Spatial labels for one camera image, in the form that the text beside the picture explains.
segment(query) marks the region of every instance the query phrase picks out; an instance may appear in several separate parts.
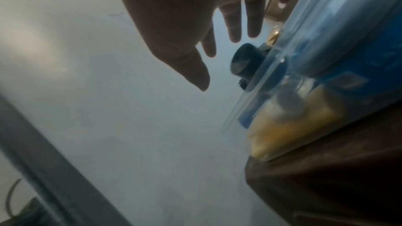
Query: black cable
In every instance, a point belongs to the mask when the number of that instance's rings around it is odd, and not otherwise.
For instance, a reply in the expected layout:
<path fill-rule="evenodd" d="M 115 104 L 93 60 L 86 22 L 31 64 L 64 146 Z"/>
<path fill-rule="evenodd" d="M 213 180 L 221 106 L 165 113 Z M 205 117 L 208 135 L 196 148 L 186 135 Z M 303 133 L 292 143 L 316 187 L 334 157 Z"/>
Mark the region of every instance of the black cable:
<path fill-rule="evenodd" d="M 17 185 L 21 182 L 21 179 L 17 179 L 14 184 L 10 187 L 10 189 L 7 192 L 7 196 L 5 198 L 5 211 L 7 212 L 8 216 L 10 218 L 15 217 L 15 215 L 13 215 L 13 213 L 11 212 L 11 196 L 13 195 L 13 192 L 15 190 L 15 188 L 17 187 Z"/>

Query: gold object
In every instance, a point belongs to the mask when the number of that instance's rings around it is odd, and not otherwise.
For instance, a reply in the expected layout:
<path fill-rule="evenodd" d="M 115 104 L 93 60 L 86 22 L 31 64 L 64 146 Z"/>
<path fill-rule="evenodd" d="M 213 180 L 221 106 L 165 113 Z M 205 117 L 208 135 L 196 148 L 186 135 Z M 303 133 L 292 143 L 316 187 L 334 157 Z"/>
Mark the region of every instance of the gold object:
<path fill-rule="evenodd" d="M 265 42 L 268 46 L 273 46 L 279 38 L 279 31 L 281 30 L 280 26 L 274 26 L 271 31 L 269 31 L 267 41 Z"/>

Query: transparent plastic box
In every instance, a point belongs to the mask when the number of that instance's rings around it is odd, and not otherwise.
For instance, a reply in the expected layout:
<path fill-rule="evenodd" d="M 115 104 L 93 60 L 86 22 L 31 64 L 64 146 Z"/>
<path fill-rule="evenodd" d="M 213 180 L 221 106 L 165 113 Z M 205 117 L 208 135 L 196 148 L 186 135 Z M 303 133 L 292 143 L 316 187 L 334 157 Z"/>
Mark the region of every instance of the transparent plastic box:
<path fill-rule="evenodd" d="M 299 0 L 273 46 L 235 54 L 245 92 L 223 135 L 266 161 L 402 99 L 401 10 L 402 0 Z"/>

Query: hand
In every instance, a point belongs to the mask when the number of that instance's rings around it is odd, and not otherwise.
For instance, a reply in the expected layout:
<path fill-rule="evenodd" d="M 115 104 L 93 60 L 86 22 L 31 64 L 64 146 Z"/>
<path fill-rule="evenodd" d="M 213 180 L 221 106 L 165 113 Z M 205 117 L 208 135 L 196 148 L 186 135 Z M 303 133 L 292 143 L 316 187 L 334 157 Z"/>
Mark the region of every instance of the hand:
<path fill-rule="evenodd" d="M 202 91 L 209 73 L 195 45 L 216 55 L 212 14 L 219 8 L 232 42 L 241 40 L 241 0 L 123 0 L 150 51 Z M 265 0 L 245 0 L 249 37 L 260 34 Z"/>

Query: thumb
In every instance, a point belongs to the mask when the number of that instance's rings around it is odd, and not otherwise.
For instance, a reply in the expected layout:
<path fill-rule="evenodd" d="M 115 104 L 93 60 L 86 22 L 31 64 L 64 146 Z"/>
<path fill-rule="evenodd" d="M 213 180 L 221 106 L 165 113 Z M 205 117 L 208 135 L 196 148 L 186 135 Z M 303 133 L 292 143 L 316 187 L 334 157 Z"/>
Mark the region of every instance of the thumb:
<path fill-rule="evenodd" d="M 158 57 L 158 59 L 180 73 L 186 80 L 198 87 L 201 91 L 208 89 L 210 81 L 208 69 L 195 47 L 190 53 L 183 56 L 174 58 Z"/>

